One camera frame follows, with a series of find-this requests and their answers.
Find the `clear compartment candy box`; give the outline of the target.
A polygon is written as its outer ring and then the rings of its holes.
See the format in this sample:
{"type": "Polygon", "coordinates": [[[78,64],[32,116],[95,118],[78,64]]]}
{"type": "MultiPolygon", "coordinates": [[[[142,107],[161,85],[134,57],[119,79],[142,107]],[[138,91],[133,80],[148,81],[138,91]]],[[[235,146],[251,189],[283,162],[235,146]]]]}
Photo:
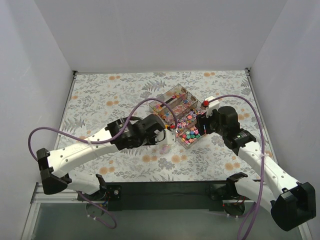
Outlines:
{"type": "Polygon", "coordinates": [[[201,109],[199,100],[180,84],[160,95],[158,99],[166,104],[154,100],[149,104],[150,112],[159,116],[165,126],[172,129],[175,126],[175,119],[167,108],[169,106],[177,118],[175,129],[177,141],[185,149],[191,148],[201,139],[196,128],[196,117],[204,110],[201,109]]]}

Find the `clear plastic jar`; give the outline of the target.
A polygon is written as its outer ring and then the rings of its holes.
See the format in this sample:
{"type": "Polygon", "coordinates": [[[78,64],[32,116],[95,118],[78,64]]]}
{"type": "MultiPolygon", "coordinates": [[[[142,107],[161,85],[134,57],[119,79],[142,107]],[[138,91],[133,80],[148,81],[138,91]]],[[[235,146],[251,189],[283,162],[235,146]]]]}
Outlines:
{"type": "Polygon", "coordinates": [[[164,145],[159,146],[159,154],[160,155],[169,154],[174,146],[175,146],[174,143],[172,143],[172,144],[164,144],[164,145]]]}

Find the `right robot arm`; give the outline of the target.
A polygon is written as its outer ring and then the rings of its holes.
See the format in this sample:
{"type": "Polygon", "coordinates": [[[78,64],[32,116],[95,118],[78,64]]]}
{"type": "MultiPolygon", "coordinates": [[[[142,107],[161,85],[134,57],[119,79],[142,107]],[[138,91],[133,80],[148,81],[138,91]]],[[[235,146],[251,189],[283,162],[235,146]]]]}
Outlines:
{"type": "Polygon", "coordinates": [[[214,109],[196,117],[200,135],[218,134],[226,147],[245,161],[265,184],[248,180],[246,176],[233,175],[227,180],[227,195],[232,199],[245,196],[270,212],[275,223],[284,231],[316,217],[316,191],[309,183],[301,183],[286,173],[262,150],[256,138],[240,127],[238,114],[231,106],[214,109]]]}

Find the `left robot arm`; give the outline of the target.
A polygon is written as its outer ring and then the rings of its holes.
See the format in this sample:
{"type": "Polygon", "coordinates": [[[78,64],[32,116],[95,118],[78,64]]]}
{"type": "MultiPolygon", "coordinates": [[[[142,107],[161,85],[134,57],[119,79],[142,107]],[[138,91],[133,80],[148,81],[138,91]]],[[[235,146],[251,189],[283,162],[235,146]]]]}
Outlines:
{"type": "Polygon", "coordinates": [[[162,120],[150,114],[143,119],[118,119],[87,139],[58,150],[41,148],[36,157],[43,191],[54,195],[70,189],[101,200],[107,193],[103,177],[78,173],[77,167],[123,149],[157,145],[168,136],[162,120]]]}

